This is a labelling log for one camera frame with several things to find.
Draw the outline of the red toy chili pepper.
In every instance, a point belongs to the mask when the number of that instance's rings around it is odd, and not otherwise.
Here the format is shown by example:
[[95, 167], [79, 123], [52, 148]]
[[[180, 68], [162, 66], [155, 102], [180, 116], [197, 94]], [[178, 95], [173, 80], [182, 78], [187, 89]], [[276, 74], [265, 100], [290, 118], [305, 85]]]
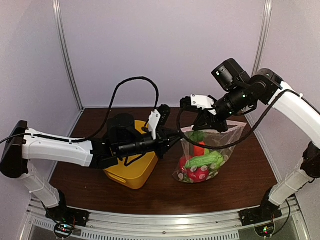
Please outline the red toy chili pepper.
[[[205, 133], [203, 131], [190, 131], [186, 133], [186, 136], [193, 142], [199, 144], [199, 145], [205, 145], [204, 138]], [[199, 157], [203, 156], [205, 154], [205, 149], [202, 147], [199, 147], [197, 145], [193, 145], [193, 156]]]

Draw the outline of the clear dotted zip bag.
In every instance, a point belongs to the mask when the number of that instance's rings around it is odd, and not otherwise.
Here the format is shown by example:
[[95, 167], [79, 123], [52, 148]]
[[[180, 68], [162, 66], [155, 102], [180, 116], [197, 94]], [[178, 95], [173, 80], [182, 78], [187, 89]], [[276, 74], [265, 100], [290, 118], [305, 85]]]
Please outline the clear dotted zip bag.
[[[199, 145], [218, 147], [238, 141], [246, 125], [244, 122], [228, 120], [228, 130], [222, 133], [216, 130], [194, 131], [191, 126], [181, 130], [186, 137]], [[185, 139], [181, 140], [181, 145], [183, 154], [173, 177], [177, 181], [187, 184], [202, 183], [214, 178], [235, 149], [234, 146], [221, 150], [202, 148]]]

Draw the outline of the green toy cucumber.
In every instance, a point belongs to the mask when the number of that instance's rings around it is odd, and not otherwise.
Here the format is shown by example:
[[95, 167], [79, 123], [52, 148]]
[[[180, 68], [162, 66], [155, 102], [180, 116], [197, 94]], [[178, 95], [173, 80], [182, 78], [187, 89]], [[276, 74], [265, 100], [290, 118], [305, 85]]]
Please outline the green toy cucumber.
[[211, 165], [213, 163], [218, 163], [224, 160], [224, 157], [217, 151], [210, 152], [208, 154], [202, 156], [195, 156], [189, 160], [189, 162], [185, 165], [186, 168], [197, 167], [200, 168], [202, 166]]

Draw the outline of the yellow plastic basket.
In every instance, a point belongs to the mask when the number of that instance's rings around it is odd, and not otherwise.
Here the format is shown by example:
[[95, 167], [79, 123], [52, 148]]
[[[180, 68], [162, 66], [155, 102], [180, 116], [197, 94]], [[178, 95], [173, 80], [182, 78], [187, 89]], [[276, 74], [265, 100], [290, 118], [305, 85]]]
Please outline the yellow plastic basket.
[[118, 115], [107, 122], [106, 136], [113, 146], [129, 147], [103, 171], [109, 179], [134, 190], [144, 186], [159, 161], [152, 148], [144, 146], [153, 140], [143, 131], [144, 126], [144, 121], [135, 120], [130, 115], [125, 119]]

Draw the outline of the red toy apple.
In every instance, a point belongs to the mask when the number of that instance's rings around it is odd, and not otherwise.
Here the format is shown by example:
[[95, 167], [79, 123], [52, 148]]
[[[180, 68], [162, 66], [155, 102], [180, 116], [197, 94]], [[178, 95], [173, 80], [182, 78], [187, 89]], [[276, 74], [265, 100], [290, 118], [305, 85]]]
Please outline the red toy apple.
[[189, 168], [186, 168], [186, 164], [189, 162], [189, 159], [185, 156], [182, 156], [179, 160], [179, 169], [182, 173], [188, 174], [190, 172]]
[[207, 166], [202, 166], [197, 168], [195, 171], [191, 171], [190, 168], [187, 169], [187, 176], [190, 178], [192, 183], [204, 182], [209, 176], [210, 170]]

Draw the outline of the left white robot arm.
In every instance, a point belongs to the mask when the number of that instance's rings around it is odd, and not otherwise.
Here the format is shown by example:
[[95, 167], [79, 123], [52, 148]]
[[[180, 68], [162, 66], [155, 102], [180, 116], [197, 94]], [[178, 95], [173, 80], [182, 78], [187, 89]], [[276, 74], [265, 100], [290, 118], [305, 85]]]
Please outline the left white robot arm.
[[71, 163], [92, 169], [108, 169], [122, 158], [150, 152], [163, 156], [180, 139], [178, 131], [164, 127], [166, 115], [153, 111], [142, 126], [136, 129], [135, 118], [121, 113], [107, 120], [107, 132], [102, 138], [68, 138], [44, 135], [19, 121], [10, 137], [4, 139], [5, 147], [0, 161], [1, 173], [24, 182], [29, 192], [52, 211], [61, 222], [72, 218], [72, 211], [65, 203], [64, 194], [41, 177], [30, 160], [50, 160]]

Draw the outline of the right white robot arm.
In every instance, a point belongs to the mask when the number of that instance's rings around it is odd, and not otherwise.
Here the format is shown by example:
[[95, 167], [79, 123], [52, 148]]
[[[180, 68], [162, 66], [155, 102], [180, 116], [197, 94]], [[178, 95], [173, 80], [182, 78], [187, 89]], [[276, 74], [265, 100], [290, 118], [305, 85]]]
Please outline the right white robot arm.
[[287, 130], [299, 130], [309, 139], [296, 167], [266, 192], [265, 199], [257, 208], [258, 219], [266, 221], [288, 197], [320, 177], [320, 112], [268, 68], [249, 76], [235, 59], [229, 58], [211, 74], [224, 89], [225, 95], [215, 99], [209, 95], [191, 94], [191, 107], [199, 111], [193, 124], [194, 130], [225, 132], [229, 117], [243, 113], [245, 109], [252, 112], [262, 103], [266, 106], [265, 112], [253, 129], [273, 110], [287, 120]]

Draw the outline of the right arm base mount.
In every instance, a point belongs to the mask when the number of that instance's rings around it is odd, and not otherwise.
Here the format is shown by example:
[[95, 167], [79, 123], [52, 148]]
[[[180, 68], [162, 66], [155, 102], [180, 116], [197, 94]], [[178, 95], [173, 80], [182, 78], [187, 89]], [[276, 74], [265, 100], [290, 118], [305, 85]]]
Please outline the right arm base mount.
[[242, 226], [268, 222], [282, 216], [280, 207], [269, 201], [270, 191], [271, 189], [265, 193], [259, 206], [246, 208], [239, 212], [239, 218]]

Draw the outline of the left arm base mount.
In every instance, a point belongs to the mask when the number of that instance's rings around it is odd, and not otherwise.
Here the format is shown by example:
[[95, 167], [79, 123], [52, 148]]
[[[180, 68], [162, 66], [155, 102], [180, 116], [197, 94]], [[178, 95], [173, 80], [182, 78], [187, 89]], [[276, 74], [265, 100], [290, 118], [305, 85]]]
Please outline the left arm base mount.
[[81, 210], [67, 206], [65, 195], [59, 193], [58, 206], [48, 208], [43, 204], [46, 211], [46, 217], [56, 223], [65, 223], [71, 226], [86, 227], [89, 220], [90, 213], [87, 210]]

